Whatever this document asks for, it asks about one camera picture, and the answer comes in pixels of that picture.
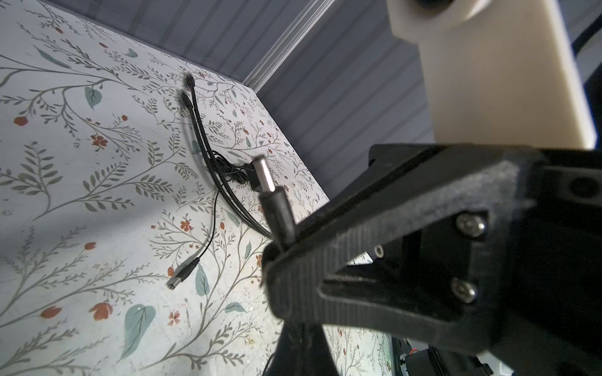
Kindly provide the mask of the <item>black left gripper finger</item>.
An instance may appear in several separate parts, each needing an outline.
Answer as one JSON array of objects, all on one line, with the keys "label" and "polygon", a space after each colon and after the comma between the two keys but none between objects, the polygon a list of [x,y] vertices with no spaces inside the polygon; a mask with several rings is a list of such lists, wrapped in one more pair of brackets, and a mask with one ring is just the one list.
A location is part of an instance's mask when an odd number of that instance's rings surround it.
[{"label": "black left gripper finger", "polygon": [[285,321],[265,374],[338,376],[322,325]]}]

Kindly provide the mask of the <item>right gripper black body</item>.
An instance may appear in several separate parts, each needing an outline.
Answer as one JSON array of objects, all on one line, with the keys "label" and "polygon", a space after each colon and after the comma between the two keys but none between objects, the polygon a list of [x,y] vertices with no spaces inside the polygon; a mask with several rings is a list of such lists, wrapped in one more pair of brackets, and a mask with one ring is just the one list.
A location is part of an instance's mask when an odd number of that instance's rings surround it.
[{"label": "right gripper black body", "polygon": [[486,349],[519,375],[601,373],[601,188],[596,150],[375,145],[368,168],[416,154],[533,154],[499,333]]}]

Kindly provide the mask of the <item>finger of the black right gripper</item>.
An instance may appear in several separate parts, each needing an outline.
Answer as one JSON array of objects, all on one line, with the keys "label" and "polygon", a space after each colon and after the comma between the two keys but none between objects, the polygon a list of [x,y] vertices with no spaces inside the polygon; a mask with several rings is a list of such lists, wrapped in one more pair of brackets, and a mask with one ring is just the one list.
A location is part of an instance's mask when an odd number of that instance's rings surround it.
[{"label": "finger of the black right gripper", "polygon": [[263,253],[272,313],[459,352],[499,333],[533,154],[416,154],[375,162]]}]

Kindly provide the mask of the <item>black power adapter with cable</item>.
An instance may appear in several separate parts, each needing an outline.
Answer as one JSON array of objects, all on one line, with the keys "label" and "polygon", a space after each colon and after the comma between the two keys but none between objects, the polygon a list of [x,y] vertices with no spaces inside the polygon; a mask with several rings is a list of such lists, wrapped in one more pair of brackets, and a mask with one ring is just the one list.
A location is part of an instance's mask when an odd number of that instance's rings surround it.
[{"label": "black power adapter with cable", "polygon": [[274,191],[262,192],[259,199],[274,243],[282,252],[287,251],[296,242],[297,231],[286,190],[276,186]]}]

